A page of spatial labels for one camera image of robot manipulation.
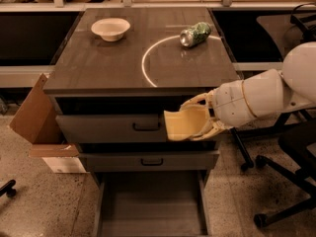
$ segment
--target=open drawer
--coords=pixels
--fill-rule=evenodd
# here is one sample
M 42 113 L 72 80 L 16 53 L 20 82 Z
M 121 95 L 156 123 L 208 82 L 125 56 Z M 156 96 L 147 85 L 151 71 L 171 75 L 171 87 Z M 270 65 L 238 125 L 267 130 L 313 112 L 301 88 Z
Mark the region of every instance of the open drawer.
M 94 236 L 209 236 L 199 171 L 106 173 Z

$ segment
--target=chair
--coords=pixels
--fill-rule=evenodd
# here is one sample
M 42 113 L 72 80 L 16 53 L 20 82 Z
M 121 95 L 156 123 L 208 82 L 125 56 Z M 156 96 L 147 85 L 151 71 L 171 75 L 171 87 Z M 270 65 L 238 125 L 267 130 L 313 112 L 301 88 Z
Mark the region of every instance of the chair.
M 271 134 L 278 134 L 285 132 L 286 130 L 294 127 L 297 123 L 285 124 L 291 115 L 302 115 L 306 120 L 312 119 L 312 116 L 308 114 L 306 110 L 299 110 L 293 113 L 283 113 L 281 114 L 275 124 L 268 127 L 253 128 L 247 130 L 237 130 L 236 128 L 231 128 L 230 132 L 233 135 L 236 144 L 244 157 L 245 163 L 241 165 L 241 170 L 246 171 L 248 168 L 253 168 L 254 162 L 250 157 L 250 154 L 243 142 L 243 138 L 255 137 L 255 136 L 267 136 Z
M 13 189 L 15 186 L 16 181 L 15 180 L 10 180 L 7 184 L 5 184 L 3 187 L 0 188 L 0 197 L 3 196 L 4 194 L 7 194 L 8 198 L 12 198 L 16 195 L 16 190 Z
M 256 166 L 259 168 L 269 165 L 291 182 L 310 194 L 310 198 L 276 214 L 256 214 L 255 224 L 266 227 L 272 223 L 290 217 L 298 212 L 316 207 L 316 186 L 306 179 L 316 181 L 316 119 L 311 119 L 285 131 L 278 139 L 282 151 L 288 154 L 298 165 L 295 173 L 283 168 L 277 162 L 258 155 Z

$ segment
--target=brown cardboard box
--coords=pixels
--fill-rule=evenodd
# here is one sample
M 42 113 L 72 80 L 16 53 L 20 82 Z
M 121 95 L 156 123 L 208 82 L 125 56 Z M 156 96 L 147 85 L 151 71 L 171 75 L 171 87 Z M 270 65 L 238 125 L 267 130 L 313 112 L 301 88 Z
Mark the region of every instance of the brown cardboard box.
M 53 172 L 84 173 L 76 147 L 63 143 L 62 132 L 55 120 L 56 112 L 42 90 L 46 81 L 44 75 L 39 77 L 10 127 L 32 144 L 29 156 L 42 158 Z

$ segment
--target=floor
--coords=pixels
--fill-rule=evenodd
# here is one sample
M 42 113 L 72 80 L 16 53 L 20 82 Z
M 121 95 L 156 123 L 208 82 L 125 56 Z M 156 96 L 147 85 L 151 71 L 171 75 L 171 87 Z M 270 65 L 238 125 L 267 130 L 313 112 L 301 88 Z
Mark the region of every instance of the floor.
M 0 186 L 10 179 L 17 181 L 15 197 L 0 197 L 0 237 L 91 236 L 98 199 L 91 175 L 53 174 L 42 159 L 30 158 L 31 144 L 8 127 L 16 110 L 10 106 L 8 113 L 0 116 Z M 269 125 L 275 118 L 260 119 L 248 126 Z M 263 154 L 291 170 L 296 167 L 279 151 L 274 136 L 247 140 L 245 144 L 252 158 Z M 253 223 L 255 213 L 290 206 L 306 198 L 306 194 L 269 167 L 242 172 L 241 163 L 236 144 L 227 138 L 205 187 L 212 236 L 315 234 L 316 210 L 257 229 Z

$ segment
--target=white bowl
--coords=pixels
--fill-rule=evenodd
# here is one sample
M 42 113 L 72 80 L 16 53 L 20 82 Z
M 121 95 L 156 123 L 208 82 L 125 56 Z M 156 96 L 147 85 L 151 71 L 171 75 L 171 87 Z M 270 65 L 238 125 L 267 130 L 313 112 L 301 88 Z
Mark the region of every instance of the white bowl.
M 119 18 L 108 18 L 97 21 L 92 25 L 91 31 L 101 36 L 106 41 L 120 40 L 124 33 L 130 28 L 128 21 Z

